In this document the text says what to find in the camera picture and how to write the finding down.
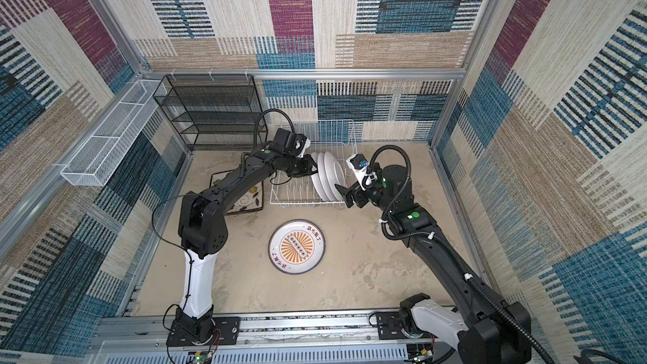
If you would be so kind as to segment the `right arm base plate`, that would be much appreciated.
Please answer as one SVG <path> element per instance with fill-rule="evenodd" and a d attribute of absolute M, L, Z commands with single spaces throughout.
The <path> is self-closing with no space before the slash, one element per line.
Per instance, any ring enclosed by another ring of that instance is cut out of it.
<path fill-rule="evenodd" d="M 414 325 L 411 314 L 406 309 L 398 311 L 377 311 L 376 320 L 380 340 L 419 339 L 421 332 Z"/>

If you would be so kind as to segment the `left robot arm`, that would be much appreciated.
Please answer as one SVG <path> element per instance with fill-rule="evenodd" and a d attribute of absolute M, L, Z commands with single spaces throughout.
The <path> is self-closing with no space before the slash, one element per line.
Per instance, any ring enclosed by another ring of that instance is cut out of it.
<path fill-rule="evenodd" d="M 228 239 L 229 210 L 254 185 L 277 172 L 290 178 L 315 174 L 317 165 L 307 153 L 310 145 L 305 135 L 280 128 L 271 141 L 244 154 L 239 166 L 220 182 L 183 197 L 178 234 L 185 251 L 185 295 L 173 325 L 195 342 L 206 342 L 215 330 L 212 281 L 217 254 Z"/>

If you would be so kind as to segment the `black mesh shelf rack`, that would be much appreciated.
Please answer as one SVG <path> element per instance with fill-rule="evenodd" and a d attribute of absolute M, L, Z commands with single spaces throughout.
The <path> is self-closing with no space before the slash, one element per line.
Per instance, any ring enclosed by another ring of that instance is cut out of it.
<path fill-rule="evenodd" d="M 245 74 L 168 74 L 153 99 L 190 151 L 241 150 L 263 143 L 267 122 L 254 79 Z"/>

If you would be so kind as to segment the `white mesh wall basket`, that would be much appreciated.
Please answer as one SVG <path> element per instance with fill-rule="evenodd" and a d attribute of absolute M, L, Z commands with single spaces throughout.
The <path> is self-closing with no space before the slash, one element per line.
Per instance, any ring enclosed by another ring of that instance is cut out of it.
<path fill-rule="evenodd" d="M 142 79 L 126 91 L 79 150 L 61 176 L 72 186 L 103 187 L 114 175 L 157 103 L 158 80 Z"/>

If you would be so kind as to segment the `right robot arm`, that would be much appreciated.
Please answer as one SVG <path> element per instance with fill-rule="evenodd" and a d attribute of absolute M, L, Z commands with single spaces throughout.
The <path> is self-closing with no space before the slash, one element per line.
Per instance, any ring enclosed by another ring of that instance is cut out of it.
<path fill-rule="evenodd" d="M 339 186 L 347 207 L 372 204 L 382 215 L 382 234 L 400 241 L 433 272 L 453 300 L 443 308 L 423 293 L 402 301 L 400 322 L 407 336 L 434 335 L 464 363 L 528 363 L 534 339 L 531 318 L 520 303 L 507 303 L 451 246 L 434 217 L 414 200 L 411 168 L 381 168 L 357 154 L 348 160 L 357 181 Z"/>

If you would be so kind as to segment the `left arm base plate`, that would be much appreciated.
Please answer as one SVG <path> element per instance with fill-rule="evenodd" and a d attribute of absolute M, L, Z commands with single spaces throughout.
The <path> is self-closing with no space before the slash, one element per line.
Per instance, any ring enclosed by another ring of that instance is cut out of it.
<path fill-rule="evenodd" d="M 239 337 L 239 317 L 209 318 L 192 333 L 189 326 L 175 320 L 166 340 L 168 347 L 215 347 L 235 345 Z"/>

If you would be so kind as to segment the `aluminium mounting rail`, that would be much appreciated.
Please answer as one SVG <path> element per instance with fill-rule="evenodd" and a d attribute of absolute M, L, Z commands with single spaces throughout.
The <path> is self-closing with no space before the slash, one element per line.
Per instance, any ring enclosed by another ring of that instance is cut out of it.
<path fill-rule="evenodd" d="M 168 347 L 170 322 L 160 316 L 106 318 L 94 333 L 86 363 L 459 363 L 434 335 L 380 340 L 377 311 L 395 308 L 279 313 L 239 317 L 235 345 Z"/>

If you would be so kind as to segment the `white round plate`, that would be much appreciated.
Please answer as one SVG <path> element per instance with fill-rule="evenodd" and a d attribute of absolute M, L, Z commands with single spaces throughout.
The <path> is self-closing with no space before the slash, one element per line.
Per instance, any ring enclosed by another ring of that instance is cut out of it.
<path fill-rule="evenodd" d="M 337 185 L 345 187 L 345 173 L 339 160 L 330 152 L 325 153 L 325 173 L 335 199 L 343 202 L 344 197 L 337 189 Z"/>
<path fill-rule="evenodd" d="M 317 153 L 311 153 L 312 159 L 315 163 L 317 162 L 318 159 L 318 154 Z M 316 193 L 318 194 L 319 198 L 321 199 L 322 202 L 328 202 L 329 199 L 325 193 L 325 189 L 323 187 L 323 184 L 320 180 L 319 174 L 315 173 L 314 175 L 311 176 L 311 180 L 313 182 L 313 186 L 315 188 Z"/>
<path fill-rule="evenodd" d="M 333 190 L 330 187 L 330 183 L 328 181 L 328 176 L 326 175 L 326 167 L 325 167 L 325 154 L 324 153 L 319 153 L 318 154 L 318 175 L 319 175 L 319 180 L 323 186 L 323 191 L 325 192 L 327 199 L 329 202 L 336 202 L 337 198 L 335 197 L 335 194 Z"/>
<path fill-rule="evenodd" d="M 301 275 L 319 265 L 325 256 L 325 236 L 307 220 L 282 224 L 272 234 L 268 256 L 274 268 L 288 275 Z"/>

